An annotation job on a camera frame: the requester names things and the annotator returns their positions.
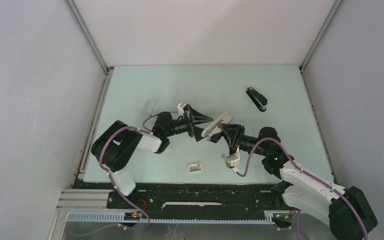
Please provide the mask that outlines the beige and black stapler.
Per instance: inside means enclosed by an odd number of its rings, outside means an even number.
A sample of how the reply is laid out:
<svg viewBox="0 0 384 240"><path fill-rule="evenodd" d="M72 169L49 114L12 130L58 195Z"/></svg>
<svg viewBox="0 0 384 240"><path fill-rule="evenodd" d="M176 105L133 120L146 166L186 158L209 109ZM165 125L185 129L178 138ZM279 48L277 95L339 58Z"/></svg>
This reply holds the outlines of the beige and black stapler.
<svg viewBox="0 0 384 240"><path fill-rule="evenodd" d="M229 124L233 119L233 114L225 111L218 118L213 120L202 132L201 137L212 137L213 135L219 134L222 130L221 124Z"/></svg>

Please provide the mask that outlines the light blue stapler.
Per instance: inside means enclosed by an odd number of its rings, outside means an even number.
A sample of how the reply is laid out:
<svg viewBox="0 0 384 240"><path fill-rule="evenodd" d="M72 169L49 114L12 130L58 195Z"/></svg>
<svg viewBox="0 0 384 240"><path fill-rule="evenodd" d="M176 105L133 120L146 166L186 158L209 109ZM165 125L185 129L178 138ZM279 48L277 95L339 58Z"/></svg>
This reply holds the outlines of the light blue stapler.
<svg viewBox="0 0 384 240"><path fill-rule="evenodd" d="M148 116L152 116L155 114L156 112L156 108L157 108L157 105L158 105L158 100L156 98L152 98L149 102L148 102L148 105L146 107L146 114Z"/></svg>

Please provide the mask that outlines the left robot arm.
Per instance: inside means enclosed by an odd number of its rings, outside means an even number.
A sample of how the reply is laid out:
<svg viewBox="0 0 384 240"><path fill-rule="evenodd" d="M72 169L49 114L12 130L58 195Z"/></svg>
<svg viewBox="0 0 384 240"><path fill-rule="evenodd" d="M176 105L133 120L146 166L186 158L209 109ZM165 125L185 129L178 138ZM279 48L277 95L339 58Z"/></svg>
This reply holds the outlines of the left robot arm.
<svg viewBox="0 0 384 240"><path fill-rule="evenodd" d="M197 142L202 140L201 124L214 119L193 109L188 103L177 106L178 118L173 112L162 111L153 115L152 129L145 130L116 120L92 144L91 154L96 157L99 166L108 175L110 182L118 191L118 201L125 208L133 208L138 202L138 194L133 190L136 183L128 169L132 155L137 150L161 154L170 144L169 138L186 133Z"/></svg>

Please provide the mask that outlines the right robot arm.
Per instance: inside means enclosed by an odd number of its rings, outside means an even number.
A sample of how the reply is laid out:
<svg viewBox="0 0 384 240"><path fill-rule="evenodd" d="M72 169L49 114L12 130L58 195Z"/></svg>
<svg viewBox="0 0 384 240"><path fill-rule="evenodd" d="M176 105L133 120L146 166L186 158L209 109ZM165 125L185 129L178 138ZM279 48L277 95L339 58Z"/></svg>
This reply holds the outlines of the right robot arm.
<svg viewBox="0 0 384 240"><path fill-rule="evenodd" d="M257 137L245 134L240 124L220 123L201 133L216 143L224 139L229 149L226 165L244 178L253 155L263 156L264 169L281 181L272 189L271 204L304 211L327 225L338 240L367 240L378 220L361 189L325 180L294 159L281 144L273 127L263 127Z"/></svg>

